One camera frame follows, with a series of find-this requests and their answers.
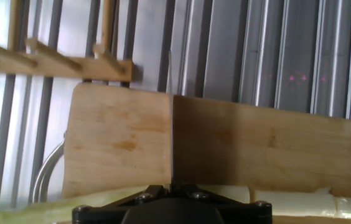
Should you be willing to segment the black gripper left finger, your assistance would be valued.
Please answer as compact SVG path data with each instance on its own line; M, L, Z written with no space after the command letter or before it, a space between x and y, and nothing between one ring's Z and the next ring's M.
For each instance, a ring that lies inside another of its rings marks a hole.
M166 198L169 190L163 185L149 185L139 192L116 199L106 205L92 207L78 205L72 210L72 224L124 223L124 218L132 208Z

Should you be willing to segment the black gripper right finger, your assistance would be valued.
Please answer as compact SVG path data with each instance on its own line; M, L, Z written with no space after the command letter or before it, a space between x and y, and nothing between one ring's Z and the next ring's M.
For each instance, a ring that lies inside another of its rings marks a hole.
M173 223L271 223L269 202L250 202L248 187L172 185Z

